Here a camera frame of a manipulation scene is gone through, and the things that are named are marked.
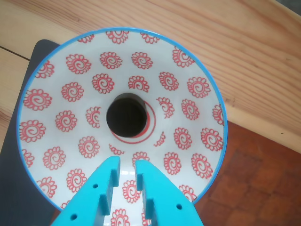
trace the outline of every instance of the ceramic plate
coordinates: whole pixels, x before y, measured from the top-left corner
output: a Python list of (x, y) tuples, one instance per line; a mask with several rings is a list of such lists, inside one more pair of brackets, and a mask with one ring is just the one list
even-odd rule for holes
[[(138, 95), (147, 110), (144, 130), (131, 138), (106, 123), (110, 104), (123, 93)], [(187, 49), (153, 32), (110, 28), (66, 42), (41, 62), (21, 100), (20, 154), (36, 187), (59, 210), (105, 159), (121, 157), (104, 225), (150, 223), (136, 190), (135, 160), (152, 162), (195, 203), (225, 154), (226, 112), (213, 78)]]

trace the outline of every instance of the wood grain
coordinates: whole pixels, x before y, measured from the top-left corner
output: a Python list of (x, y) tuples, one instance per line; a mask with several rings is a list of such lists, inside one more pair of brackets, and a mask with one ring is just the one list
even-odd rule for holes
[(27, 66), (28, 60), (0, 48), (0, 151)]
[(230, 121), (301, 152), (301, 17), (274, 0), (13, 0), (1, 7), (0, 45), (25, 57), (38, 39), (63, 43), (104, 27), (168, 36), (211, 72)]

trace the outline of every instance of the wooden surface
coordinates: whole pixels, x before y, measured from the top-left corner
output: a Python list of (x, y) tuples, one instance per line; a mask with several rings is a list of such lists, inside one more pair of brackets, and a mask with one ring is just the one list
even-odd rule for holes
[[(274, 0), (0, 0), (0, 46), (26, 58), (40, 39), (61, 44), (112, 26), (155, 31), (191, 50), (231, 122), (301, 153), (301, 17)], [(19, 60), (10, 64), (16, 83)]]

